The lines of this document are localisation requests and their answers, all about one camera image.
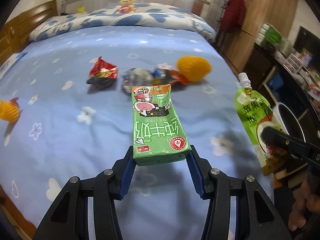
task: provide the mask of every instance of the silver rivet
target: silver rivet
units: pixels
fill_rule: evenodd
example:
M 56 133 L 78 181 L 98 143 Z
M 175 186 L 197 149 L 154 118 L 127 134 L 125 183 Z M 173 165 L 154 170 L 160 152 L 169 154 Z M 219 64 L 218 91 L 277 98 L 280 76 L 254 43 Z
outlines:
M 71 179 L 70 179 L 70 182 L 71 183 L 76 183 L 78 181 L 78 177 L 72 177 Z
M 246 177 L 246 179 L 247 179 L 247 181 L 249 181 L 249 182 L 254 182 L 254 176 L 252 176 L 252 175 L 248 175 L 248 176 Z
M 106 169 L 105 171 L 104 171 L 104 174 L 105 175 L 111 175 L 113 173 L 113 170 L 112 169 Z
M 218 175 L 220 173 L 220 171 L 217 168 L 213 168 L 210 171 L 213 175 Z

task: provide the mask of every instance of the blue gripper pad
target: blue gripper pad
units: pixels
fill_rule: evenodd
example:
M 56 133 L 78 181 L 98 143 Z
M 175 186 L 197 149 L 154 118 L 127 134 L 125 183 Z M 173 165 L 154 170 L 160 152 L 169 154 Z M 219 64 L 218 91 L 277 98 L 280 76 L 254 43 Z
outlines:
M 196 192 L 200 195 L 200 198 L 204 197 L 204 180 L 196 163 L 193 154 L 190 152 L 186 158 L 189 167 L 190 175 Z
M 119 196 L 121 199 L 123 199 L 124 196 L 127 195 L 129 191 L 130 183 L 131 183 L 135 168 L 136 168 L 136 162 L 134 161 L 131 155 L 127 163 L 127 166 L 124 169 L 123 175 L 121 177 L 120 190 L 119 190 Z

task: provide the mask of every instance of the wooden wardrobe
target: wooden wardrobe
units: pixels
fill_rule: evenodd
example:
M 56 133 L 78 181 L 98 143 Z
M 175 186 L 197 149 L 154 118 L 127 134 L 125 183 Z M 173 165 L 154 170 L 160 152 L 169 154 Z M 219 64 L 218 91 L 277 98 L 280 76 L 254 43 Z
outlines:
M 248 61 L 256 37 L 264 23 L 272 24 L 286 38 L 289 35 L 298 0 L 244 0 L 247 9 L 241 30 L 227 35 L 223 55 L 241 72 Z

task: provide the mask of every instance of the green apple juice pouch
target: green apple juice pouch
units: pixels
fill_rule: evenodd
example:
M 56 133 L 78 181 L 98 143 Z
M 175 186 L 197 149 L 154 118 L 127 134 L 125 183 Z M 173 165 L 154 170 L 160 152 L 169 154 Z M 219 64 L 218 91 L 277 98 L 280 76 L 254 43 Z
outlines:
M 271 126 L 283 132 L 269 102 L 257 91 L 251 90 L 246 73 L 239 74 L 241 88 L 235 96 L 235 108 L 247 132 L 265 176 L 279 169 L 288 159 L 287 151 L 266 145 L 261 139 L 264 128 Z
M 171 85 L 132 87 L 133 158 L 138 166 L 184 160 L 190 144 L 171 100 Z

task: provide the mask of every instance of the red coat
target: red coat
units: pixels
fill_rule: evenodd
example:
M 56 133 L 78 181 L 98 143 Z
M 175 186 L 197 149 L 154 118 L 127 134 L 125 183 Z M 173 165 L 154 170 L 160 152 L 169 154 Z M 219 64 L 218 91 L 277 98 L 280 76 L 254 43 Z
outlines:
M 229 0 L 220 25 L 220 31 L 231 33 L 241 27 L 244 21 L 246 8 L 244 0 Z

